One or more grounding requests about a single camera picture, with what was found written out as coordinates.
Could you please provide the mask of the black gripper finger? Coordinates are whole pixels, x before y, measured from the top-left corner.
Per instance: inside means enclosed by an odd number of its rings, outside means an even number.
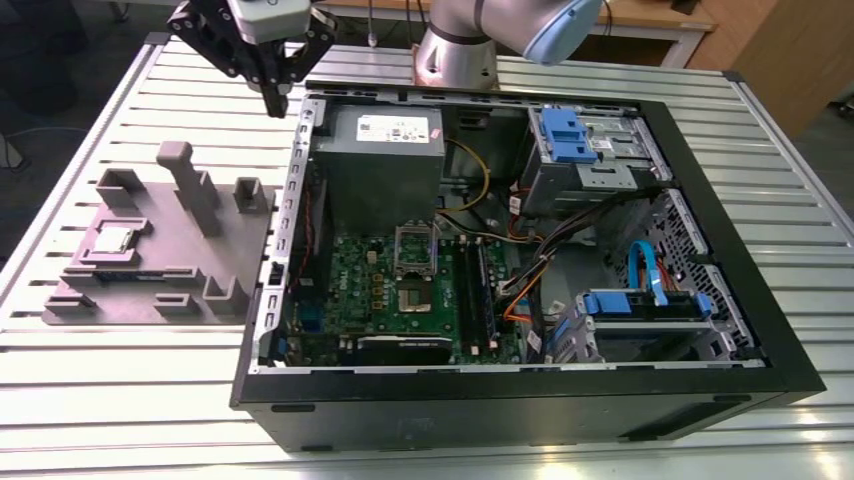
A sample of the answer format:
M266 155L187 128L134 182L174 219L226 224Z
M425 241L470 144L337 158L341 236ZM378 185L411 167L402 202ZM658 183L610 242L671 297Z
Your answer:
M230 5L180 4L167 26L230 78L244 78L248 86L262 94L269 116L275 117L278 70L273 50L244 41Z
M313 13L305 43L293 53L281 48L275 87L274 116L283 117L287 112L287 94L293 85L305 80L335 43L338 18L329 13Z

